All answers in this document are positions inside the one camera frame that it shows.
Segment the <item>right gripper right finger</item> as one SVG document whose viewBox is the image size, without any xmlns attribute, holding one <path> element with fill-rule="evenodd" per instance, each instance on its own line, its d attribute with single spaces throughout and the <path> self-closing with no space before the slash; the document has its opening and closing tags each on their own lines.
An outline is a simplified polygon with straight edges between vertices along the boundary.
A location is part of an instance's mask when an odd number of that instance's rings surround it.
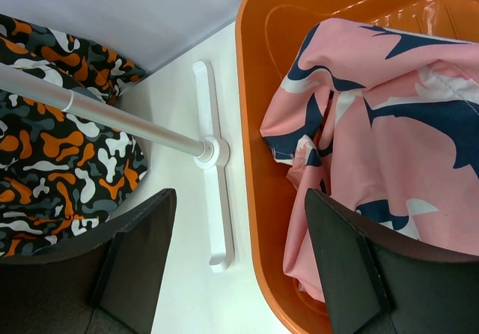
<svg viewBox="0 0 479 334">
<path fill-rule="evenodd" d="M 305 213 L 332 332 L 478 332 L 478 257 L 397 233 L 316 189 Z"/>
</svg>

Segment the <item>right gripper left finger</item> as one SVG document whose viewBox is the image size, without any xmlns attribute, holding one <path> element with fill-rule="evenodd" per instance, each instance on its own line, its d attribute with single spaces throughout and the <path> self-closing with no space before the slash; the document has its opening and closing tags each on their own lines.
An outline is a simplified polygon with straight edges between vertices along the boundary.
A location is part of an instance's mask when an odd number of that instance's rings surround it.
<svg viewBox="0 0 479 334">
<path fill-rule="evenodd" d="M 150 333 L 177 194 L 163 189 L 78 237 L 1 259 L 2 333 Z"/>
</svg>

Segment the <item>pink shark print shorts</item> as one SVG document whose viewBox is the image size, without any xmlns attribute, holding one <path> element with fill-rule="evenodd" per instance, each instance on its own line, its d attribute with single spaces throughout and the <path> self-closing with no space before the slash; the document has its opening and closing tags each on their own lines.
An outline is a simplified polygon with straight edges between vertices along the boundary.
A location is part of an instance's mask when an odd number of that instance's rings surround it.
<svg viewBox="0 0 479 334">
<path fill-rule="evenodd" d="M 305 215 L 318 189 L 421 242 L 478 253 L 478 45 L 345 19 L 306 35 L 260 134 L 297 194 L 283 270 L 323 300 Z"/>
</svg>

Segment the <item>orange black camouflage shorts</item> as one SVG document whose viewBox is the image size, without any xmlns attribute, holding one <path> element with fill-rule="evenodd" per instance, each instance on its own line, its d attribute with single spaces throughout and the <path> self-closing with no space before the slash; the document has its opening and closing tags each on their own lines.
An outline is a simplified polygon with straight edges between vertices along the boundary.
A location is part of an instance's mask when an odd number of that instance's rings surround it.
<svg viewBox="0 0 479 334">
<path fill-rule="evenodd" d="M 108 105 L 145 75 L 92 40 L 1 17 L 1 62 Z M 31 255 L 106 222 L 147 174 L 135 138 L 1 93 L 1 255 Z"/>
</svg>

